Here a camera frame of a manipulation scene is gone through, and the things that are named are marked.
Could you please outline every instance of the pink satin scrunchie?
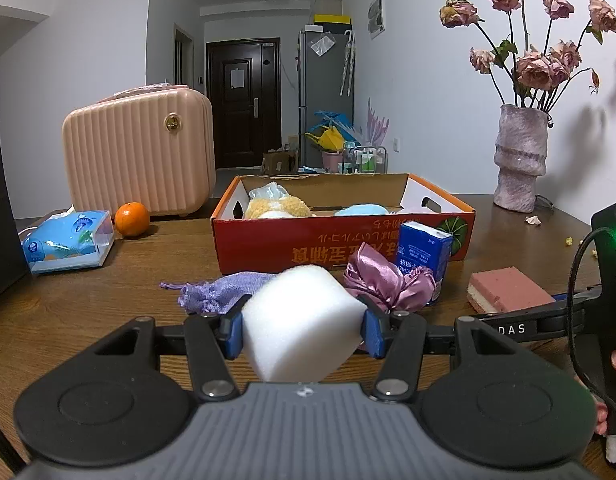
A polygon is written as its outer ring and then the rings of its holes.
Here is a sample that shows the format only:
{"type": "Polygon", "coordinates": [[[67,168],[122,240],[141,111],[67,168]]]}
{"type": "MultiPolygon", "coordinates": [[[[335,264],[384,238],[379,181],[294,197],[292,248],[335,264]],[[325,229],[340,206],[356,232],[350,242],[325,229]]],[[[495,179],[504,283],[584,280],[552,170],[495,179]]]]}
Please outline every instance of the pink satin scrunchie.
{"type": "Polygon", "coordinates": [[[416,267],[404,276],[397,266],[363,242],[350,256],[344,286],[354,297],[369,296],[385,312],[416,312],[432,299],[435,279],[427,267],[416,267]]]}

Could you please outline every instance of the yellow bag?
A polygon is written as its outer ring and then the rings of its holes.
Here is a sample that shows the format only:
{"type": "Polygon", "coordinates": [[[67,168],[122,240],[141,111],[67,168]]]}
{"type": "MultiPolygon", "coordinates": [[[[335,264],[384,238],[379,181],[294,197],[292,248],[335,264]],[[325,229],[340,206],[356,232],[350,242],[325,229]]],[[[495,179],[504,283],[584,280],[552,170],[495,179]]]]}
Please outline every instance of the yellow bag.
{"type": "Polygon", "coordinates": [[[335,126],[327,128],[320,137],[314,134],[305,135],[327,152],[340,152],[344,148],[344,138],[335,126]]]}

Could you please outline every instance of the suitcase handle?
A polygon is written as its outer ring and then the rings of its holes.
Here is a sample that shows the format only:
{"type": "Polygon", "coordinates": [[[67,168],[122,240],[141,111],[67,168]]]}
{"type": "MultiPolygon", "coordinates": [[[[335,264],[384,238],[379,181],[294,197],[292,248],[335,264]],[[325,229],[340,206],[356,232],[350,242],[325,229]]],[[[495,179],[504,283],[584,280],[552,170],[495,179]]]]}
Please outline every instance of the suitcase handle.
{"type": "Polygon", "coordinates": [[[170,83],[157,83],[155,85],[139,86],[137,88],[130,88],[123,92],[117,92],[116,94],[106,97],[98,101],[99,103],[105,103],[108,101],[115,101],[116,99],[124,99],[126,97],[133,97],[135,95],[149,94],[151,92],[160,92],[162,90],[176,90],[178,88],[189,88],[188,85],[171,85],[170,83]]]}

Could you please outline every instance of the black cable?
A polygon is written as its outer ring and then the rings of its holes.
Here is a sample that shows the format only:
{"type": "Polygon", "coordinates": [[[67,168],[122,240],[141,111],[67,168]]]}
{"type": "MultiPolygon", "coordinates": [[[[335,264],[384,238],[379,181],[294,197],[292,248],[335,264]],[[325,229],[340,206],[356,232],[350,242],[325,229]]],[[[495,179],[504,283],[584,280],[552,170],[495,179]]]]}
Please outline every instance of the black cable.
{"type": "Polygon", "coordinates": [[[19,474],[25,467],[25,462],[16,452],[8,438],[0,429],[0,458],[10,468],[12,473],[19,474]]]}
{"type": "Polygon", "coordinates": [[[575,283],[577,281],[577,273],[579,272],[579,265],[581,264],[581,259],[586,252],[586,248],[590,245],[592,240],[597,237],[597,235],[601,233],[606,233],[610,237],[613,238],[614,241],[614,233],[608,227],[600,227],[590,232],[581,242],[579,249],[577,249],[577,253],[575,254],[575,259],[572,262],[572,267],[570,269],[570,276],[568,277],[568,293],[566,295],[566,331],[568,335],[568,350],[570,351],[570,360],[572,361],[572,367],[575,370],[575,373],[579,377],[584,386],[587,387],[592,394],[595,394],[597,397],[602,399],[609,410],[612,410],[616,416],[616,402],[610,398],[607,394],[600,391],[599,388],[595,386],[595,383],[592,382],[590,377],[585,373],[585,371],[579,365],[577,360],[577,354],[575,351],[575,339],[574,339],[574,329],[573,329],[573,313],[574,313],[574,297],[575,297],[575,283]]]}

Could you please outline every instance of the pink sponge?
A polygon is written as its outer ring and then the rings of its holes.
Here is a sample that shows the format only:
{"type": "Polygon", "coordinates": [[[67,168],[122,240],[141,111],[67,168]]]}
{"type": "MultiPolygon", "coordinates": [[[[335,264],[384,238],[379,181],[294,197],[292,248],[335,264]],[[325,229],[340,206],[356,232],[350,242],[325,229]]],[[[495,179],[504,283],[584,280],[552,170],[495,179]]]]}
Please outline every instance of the pink sponge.
{"type": "Polygon", "coordinates": [[[510,312],[553,303],[554,298],[515,267],[470,277],[468,301],[477,312],[510,312]]]}

